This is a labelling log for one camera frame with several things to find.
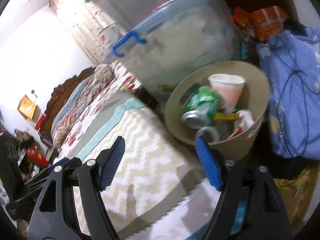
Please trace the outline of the red white toothpaste tube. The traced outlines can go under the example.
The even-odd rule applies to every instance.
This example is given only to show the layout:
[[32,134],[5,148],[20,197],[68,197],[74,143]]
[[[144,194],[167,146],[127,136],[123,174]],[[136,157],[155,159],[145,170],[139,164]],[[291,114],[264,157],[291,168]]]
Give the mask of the red white toothpaste tube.
[[234,122],[234,130],[228,139],[231,139],[245,130],[249,129],[254,124],[254,118],[249,110],[240,110],[236,113],[236,120]]

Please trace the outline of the yellow long carton box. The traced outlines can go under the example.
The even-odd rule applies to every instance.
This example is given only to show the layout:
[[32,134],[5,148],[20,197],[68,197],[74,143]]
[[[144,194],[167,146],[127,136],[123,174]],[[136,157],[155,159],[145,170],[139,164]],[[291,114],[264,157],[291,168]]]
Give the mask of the yellow long carton box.
[[224,112],[217,112],[213,118],[216,121],[235,121],[237,119],[236,113],[231,113],[229,115]]

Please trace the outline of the green crushed soda can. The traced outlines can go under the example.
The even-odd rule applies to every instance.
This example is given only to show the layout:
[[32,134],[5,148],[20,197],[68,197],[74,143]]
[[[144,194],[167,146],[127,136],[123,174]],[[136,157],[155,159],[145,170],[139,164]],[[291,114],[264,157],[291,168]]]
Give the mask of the green crushed soda can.
[[210,87],[197,89],[184,104],[183,123],[192,129],[201,129],[213,123],[219,110],[219,95]]

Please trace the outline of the pink white paper cup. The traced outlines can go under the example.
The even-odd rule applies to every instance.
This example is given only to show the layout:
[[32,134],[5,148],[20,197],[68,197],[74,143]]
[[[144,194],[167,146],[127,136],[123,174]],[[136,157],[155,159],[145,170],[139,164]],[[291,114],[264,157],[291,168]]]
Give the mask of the pink white paper cup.
[[216,91],[223,103],[235,107],[240,99],[246,80],[232,74],[213,74],[208,78],[209,84]]

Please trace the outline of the carved wooden headboard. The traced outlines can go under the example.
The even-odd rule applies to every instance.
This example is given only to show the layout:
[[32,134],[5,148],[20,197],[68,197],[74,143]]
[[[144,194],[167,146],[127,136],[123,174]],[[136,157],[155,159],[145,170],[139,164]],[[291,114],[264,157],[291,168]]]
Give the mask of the carved wooden headboard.
[[91,76],[93,72],[93,67],[84,69],[79,75],[74,75],[73,77],[67,79],[63,84],[60,84],[54,88],[51,94],[51,99],[48,101],[47,108],[44,111],[46,117],[42,120],[39,130],[40,139],[46,146],[53,146],[51,129],[56,115],[65,105],[77,85],[82,80]]

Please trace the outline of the folded floral quilt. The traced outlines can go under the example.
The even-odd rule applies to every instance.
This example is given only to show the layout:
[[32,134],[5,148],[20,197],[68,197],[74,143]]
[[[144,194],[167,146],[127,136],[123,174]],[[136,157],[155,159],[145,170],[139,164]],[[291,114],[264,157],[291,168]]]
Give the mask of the folded floral quilt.
[[114,74],[111,66],[100,64],[91,76],[76,86],[53,121],[51,128],[53,148],[61,150],[63,142],[80,115],[104,89],[109,87],[113,80]]

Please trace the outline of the floral bed sheet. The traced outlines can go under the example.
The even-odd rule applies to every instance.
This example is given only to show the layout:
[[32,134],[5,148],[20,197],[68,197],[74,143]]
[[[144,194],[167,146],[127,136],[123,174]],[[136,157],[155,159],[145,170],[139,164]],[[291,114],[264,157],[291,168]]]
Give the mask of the floral bed sheet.
[[141,83],[119,61],[109,65],[112,68],[114,80],[80,115],[63,142],[61,150],[58,151],[60,155],[66,156],[71,152],[113,94],[117,92],[136,92],[141,87]]

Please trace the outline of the blue clothes bundle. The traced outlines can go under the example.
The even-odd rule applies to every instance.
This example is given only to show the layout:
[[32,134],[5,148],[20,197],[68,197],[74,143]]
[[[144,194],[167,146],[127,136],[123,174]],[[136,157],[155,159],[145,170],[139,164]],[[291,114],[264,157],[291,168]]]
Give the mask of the blue clothes bundle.
[[284,30],[256,50],[270,85],[274,153],[319,160],[319,29],[305,31],[299,36]]

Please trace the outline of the white enamel mug red star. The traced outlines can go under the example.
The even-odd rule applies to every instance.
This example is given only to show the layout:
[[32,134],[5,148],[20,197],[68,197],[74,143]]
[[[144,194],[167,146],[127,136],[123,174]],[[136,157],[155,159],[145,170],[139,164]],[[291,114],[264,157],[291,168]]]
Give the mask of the white enamel mug red star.
[[121,28],[118,24],[113,23],[101,30],[98,37],[105,45],[113,44],[122,37]]

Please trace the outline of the orange snack bag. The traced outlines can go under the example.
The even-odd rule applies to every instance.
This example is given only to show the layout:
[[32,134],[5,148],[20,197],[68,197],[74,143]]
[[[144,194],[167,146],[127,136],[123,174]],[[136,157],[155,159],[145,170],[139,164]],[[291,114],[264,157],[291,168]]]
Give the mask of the orange snack bag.
[[289,16],[278,6],[272,6],[252,13],[236,7],[233,20],[241,35],[248,41],[267,42],[270,36],[277,35],[283,29]]

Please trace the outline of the leaf pattern curtain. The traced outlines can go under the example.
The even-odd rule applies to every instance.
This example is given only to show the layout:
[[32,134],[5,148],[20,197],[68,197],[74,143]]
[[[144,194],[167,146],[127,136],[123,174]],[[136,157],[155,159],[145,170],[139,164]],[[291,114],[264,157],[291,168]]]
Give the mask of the leaf pattern curtain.
[[85,0],[49,0],[49,7],[85,55],[93,63],[101,63],[110,42],[102,41],[99,33],[115,20],[96,4]]

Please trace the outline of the lower storage box blue lid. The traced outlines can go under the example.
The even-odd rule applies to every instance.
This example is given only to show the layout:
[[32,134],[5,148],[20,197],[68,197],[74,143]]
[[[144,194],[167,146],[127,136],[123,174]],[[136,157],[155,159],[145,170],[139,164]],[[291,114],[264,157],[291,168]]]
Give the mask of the lower storage box blue lid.
[[242,39],[225,0],[173,0],[116,41],[106,61],[118,60],[159,102],[188,75],[241,58]]

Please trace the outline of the yellow red wall calendar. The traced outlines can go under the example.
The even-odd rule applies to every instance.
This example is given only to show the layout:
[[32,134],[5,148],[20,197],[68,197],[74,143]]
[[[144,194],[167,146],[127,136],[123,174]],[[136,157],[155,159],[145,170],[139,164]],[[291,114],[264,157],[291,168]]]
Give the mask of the yellow red wall calendar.
[[17,110],[25,118],[32,120],[37,109],[37,104],[31,101],[27,95],[25,95],[19,102]]

